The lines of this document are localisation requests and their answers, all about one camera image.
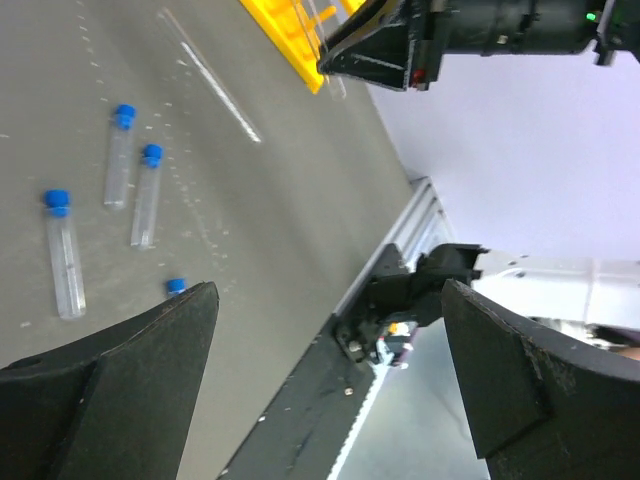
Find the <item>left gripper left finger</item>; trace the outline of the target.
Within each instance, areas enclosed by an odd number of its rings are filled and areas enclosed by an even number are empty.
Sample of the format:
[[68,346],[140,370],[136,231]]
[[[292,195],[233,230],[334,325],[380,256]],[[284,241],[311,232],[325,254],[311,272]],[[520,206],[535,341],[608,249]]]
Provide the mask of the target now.
[[176,478],[218,311],[202,282],[2,368],[2,478]]

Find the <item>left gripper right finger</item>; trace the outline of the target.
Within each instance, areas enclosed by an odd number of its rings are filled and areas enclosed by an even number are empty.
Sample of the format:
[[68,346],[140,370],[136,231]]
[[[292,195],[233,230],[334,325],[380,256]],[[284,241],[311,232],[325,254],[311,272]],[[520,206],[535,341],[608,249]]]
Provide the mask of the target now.
[[447,339],[478,458],[493,479],[636,479],[639,363],[449,280]]

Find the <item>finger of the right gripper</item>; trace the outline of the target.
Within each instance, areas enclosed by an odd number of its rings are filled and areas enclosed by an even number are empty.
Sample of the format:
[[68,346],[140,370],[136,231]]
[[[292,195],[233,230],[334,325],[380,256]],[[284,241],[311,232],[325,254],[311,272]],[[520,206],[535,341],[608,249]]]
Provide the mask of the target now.
[[411,3],[364,2],[328,36],[317,70],[395,91],[407,88]]

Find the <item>yellow test tube rack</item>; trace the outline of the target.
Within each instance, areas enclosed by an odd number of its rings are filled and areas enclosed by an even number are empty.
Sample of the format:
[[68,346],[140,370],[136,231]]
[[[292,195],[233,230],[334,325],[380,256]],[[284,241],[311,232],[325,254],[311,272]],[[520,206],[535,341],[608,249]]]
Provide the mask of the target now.
[[320,74],[316,63],[328,46],[328,36],[353,14],[360,1],[241,0],[273,45],[311,93],[326,89],[335,100],[346,97],[339,77]]

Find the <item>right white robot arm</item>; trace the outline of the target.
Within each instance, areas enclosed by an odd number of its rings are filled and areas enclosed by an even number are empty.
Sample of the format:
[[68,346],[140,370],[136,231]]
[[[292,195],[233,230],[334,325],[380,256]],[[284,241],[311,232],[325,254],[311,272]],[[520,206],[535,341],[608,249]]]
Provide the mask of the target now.
[[639,5],[367,1],[320,72],[376,87],[406,168],[429,175],[478,289],[585,335],[639,325]]

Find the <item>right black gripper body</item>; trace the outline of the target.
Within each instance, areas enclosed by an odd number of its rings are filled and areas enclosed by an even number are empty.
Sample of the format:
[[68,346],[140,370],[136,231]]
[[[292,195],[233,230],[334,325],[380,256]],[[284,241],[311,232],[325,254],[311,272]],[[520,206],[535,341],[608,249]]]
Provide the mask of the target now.
[[576,55],[596,38],[604,1],[413,1],[407,86],[427,90],[447,54]]

